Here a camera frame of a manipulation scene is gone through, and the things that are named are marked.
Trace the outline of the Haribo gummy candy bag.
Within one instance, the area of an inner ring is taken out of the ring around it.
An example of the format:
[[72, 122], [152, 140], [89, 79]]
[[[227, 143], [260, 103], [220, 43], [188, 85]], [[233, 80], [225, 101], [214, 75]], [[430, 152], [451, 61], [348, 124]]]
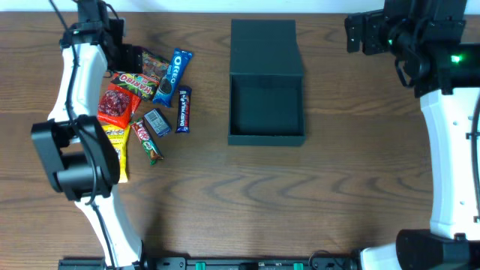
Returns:
[[167, 73], [170, 61], [142, 48], [142, 73], [116, 73], [111, 83], [143, 101], [150, 101]]

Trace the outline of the black gift box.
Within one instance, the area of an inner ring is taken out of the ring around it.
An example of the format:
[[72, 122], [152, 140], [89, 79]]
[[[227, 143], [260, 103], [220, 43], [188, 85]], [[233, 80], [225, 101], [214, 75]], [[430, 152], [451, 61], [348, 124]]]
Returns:
[[229, 145], [303, 145], [303, 79], [295, 21], [234, 19], [229, 66]]

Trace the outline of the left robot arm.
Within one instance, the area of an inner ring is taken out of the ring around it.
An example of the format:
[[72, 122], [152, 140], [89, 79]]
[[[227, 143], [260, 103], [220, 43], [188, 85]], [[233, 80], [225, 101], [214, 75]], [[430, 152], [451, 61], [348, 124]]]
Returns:
[[59, 41], [64, 69], [55, 106], [31, 139], [52, 189], [86, 216], [103, 248], [99, 269], [147, 269], [144, 244], [119, 196], [116, 150], [97, 117], [106, 73], [141, 73], [142, 50], [123, 43], [125, 20], [99, 0], [76, 3]]

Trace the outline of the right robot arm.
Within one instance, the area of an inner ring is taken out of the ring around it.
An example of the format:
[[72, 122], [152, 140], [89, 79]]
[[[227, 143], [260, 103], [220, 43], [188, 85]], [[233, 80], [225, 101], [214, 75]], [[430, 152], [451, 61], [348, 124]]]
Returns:
[[388, 0], [344, 21], [349, 52], [394, 56], [402, 86], [420, 102], [433, 175], [430, 226], [359, 251], [354, 269], [479, 267], [479, 45], [462, 40], [466, 7]]

